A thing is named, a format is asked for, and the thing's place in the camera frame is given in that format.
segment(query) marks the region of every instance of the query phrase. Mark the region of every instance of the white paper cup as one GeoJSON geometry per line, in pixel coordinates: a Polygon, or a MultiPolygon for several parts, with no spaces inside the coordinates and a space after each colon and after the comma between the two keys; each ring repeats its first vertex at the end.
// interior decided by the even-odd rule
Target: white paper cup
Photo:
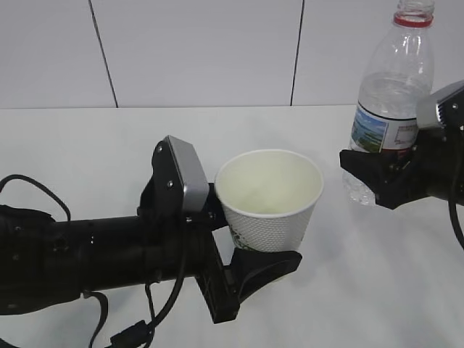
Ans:
{"type": "Polygon", "coordinates": [[[280,149],[241,154],[221,167],[215,190],[237,247],[297,250],[323,191],[309,158],[280,149]]]}

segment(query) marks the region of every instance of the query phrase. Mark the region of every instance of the cup rim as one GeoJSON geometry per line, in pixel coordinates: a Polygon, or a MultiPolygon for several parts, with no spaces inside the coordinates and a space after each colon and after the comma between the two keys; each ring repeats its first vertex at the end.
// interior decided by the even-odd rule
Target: cup rim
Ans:
{"type": "Polygon", "coordinates": [[[305,210],[309,209],[311,206],[313,206],[318,201],[318,199],[320,198],[321,194],[323,193],[323,190],[324,190],[324,175],[322,174],[322,171],[320,170],[319,166],[312,159],[310,159],[309,157],[304,156],[303,154],[299,154],[298,152],[285,150],[285,149],[259,149],[259,150],[253,150],[253,151],[244,152],[242,154],[239,154],[238,156],[235,156],[235,157],[231,158],[226,163],[224,163],[220,167],[220,169],[217,171],[216,176],[215,176],[215,193],[216,193],[217,198],[221,202],[221,204],[225,205],[228,209],[230,209],[230,210],[232,210],[232,211],[234,211],[234,212],[236,212],[236,213],[238,213],[240,215],[247,216],[249,218],[279,219],[279,218],[287,218],[289,216],[299,214],[299,213],[304,212],[305,210]],[[279,213],[279,214],[258,214],[258,213],[255,213],[255,212],[246,212],[244,210],[240,210],[240,209],[237,209],[235,207],[232,207],[228,202],[226,202],[225,200],[222,200],[220,198],[220,193],[218,192],[218,186],[216,185],[216,183],[218,181],[219,174],[221,174],[222,171],[224,170],[224,168],[227,167],[229,164],[231,164],[233,161],[236,161],[241,157],[244,157],[244,156],[247,156],[247,155],[250,155],[250,154],[255,154],[255,153],[258,153],[258,152],[284,152],[284,153],[287,153],[287,154],[292,154],[294,156],[300,157],[300,158],[306,160],[307,162],[309,162],[316,169],[316,172],[318,173],[318,175],[320,177],[320,188],[319,188],[318,194],[315,195],[315,198],[311,199],[308,204],[306,204],[305,206],[303,206],[302,208],[300,208],[298,210],[295,210],[293,212],[282,212],[282,213],[279,213]]]}

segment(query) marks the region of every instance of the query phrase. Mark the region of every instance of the bottle neck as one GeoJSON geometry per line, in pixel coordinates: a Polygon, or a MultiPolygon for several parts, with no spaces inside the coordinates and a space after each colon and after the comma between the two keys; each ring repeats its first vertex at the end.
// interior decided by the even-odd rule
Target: bottle neck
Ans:
{"type": "Polygon", "coordinates": [[[408,28],[428,28],[434,21],[434,0],[399,0],[393,21],[408,28]]]}

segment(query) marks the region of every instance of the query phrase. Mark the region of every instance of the black robotic arm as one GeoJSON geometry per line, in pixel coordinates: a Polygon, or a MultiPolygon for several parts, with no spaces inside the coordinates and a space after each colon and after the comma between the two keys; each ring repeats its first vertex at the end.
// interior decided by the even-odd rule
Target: black robotic arm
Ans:
{"type": "MultiPolygon", "coordinates": [[[[0,315],[95,296],[102,306],[97,333],[108,304],[96,291],[145,284],[152,321],[116,335],[111,347],[147,347],[185,277],[195,277],[213,322],[222,323],[234,320],[251,294],[298,268],[297,252],[242,249],[223,265],[212,232],[227,221],[192,145],[166,137],[154,150],[152,167],[136,216],[71,221],[67,211],[68,221],[56,222],[45,212],[0,206],[0,315]],[[170,279],[176,280],[173,292],[155,315],[149,286],[170,279]]],[[[14,179],[30,181],[67,209],[21,175],[0,181],[0,192],[14,179]]],[[[12,346],[0,340],[0,347],[12,346]]]]}

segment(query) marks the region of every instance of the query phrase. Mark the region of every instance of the white tabletop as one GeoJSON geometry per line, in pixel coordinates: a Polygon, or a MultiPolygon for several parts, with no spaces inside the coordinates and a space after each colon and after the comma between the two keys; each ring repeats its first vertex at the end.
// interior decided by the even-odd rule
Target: white tabletop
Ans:
{"type": "MultiPolygon", "coordinates": [[[[231,157],[264,148],[313,158],[326,188],[300,252],[298,271],[250,297],[234,322],[213,325],[188,279],[153,347],[461,347],[464,252],[447,205],[438,199],[392,212],[346,197],[338,153],[355,108],[0,110],[0,177],[22,173],[48,185],[73,219],[135,215],[151,175],[156,143],[171,134],[191,142],[210,181],[231,157]]],[[[1,204],[64,215],[38,190],[9,184],[1,204]]],[[[217,236],[232,252],[224,229],[217,236]]],[[[173,282],[153,285],[159,309],[173,282]]],[[[143,286],[109,295],[107,325],[95,347],[149,319],[143,286]]],[[[83,348],[99,319],[95,300],[0,317],[0,337],[22,348],[83,348]]]]}

